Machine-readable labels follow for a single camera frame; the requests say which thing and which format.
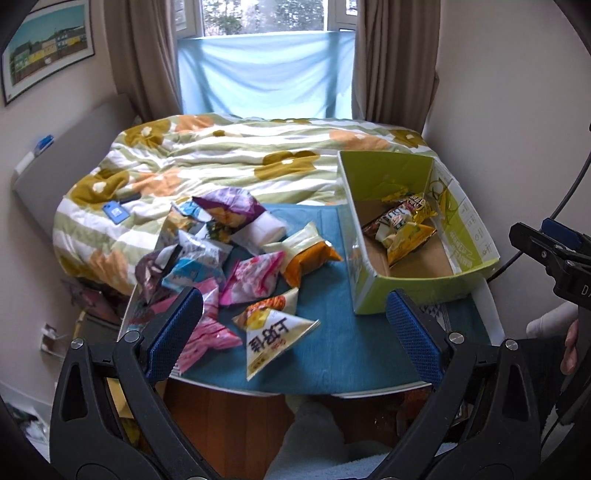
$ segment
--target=blue card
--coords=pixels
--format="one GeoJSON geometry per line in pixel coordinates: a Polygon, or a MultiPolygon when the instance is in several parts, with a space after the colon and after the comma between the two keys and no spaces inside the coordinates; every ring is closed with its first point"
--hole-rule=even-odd
{"type": "Polygon", "coordinates": [[[123,220],[129,218],[129,212],[119,202],[106,203],[103,205],[103,211],[115,225],[119,225],[123,220]]]}

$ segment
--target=beige curtain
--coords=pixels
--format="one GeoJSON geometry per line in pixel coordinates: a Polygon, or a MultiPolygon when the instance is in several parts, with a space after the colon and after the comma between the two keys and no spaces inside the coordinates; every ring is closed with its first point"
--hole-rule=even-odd
{"type": "Polygon", "coordinates": [[[440,0],[358,0],[353,118],[421,132],[437,87],[440,0]]]}
{"type": "Polygon", "coordinates": [[[144,121],[181,113],[171,0],[105,0],[115,86],[144,121]]]}

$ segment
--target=tree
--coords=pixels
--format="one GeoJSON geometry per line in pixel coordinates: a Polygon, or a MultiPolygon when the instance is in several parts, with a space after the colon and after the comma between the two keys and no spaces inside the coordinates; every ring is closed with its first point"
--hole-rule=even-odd
{"type": "Polygon", "coordinates": [[[242,33],[240,0],[203,0],[203,25],[206,35],[242,33]]]}
{"type": "Polygon", "coordinates": [[[322,0],[277,0],[276,31],[324,30],[322,0]]]}

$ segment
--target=pink snack bag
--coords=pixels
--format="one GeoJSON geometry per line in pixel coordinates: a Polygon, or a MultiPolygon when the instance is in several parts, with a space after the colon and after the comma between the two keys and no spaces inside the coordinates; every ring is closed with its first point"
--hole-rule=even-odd
{"type": "Polygon", "coordinates": [[[246,303],[273,295],[285,252],[259,255],[238,262],[226,283],[220,305],[246,303]]]}
{"type": "MultiPolygon", "coordinates": [[[[208,349],[225,350],[242,345],[242,340],[233,331],[217,321],[219,286],[214,278],[194,285],[203,295],[203,316],[183,348],[175,370],[181,375],[197,362],[208,349]]],[[[152,305],[154,313],[165,312],[177,295],[152,305]]]]}

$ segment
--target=floor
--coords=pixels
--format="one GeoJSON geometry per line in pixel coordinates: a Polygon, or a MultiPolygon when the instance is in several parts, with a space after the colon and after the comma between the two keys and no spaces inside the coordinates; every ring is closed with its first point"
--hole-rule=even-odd
{"type": "MultiPolygon", "coordinates": [[[[415,391],[319,401],[331,409],[347,443],[379,440],[395,446],[406,428],[401,421],[415,417],[425,398],[424,391],[415,391]]],[[[283,396],[247,397],[176,380],[169,380],[164,401],[192,444],[226,478],[262,480],[294,418],[283,396]]]]}

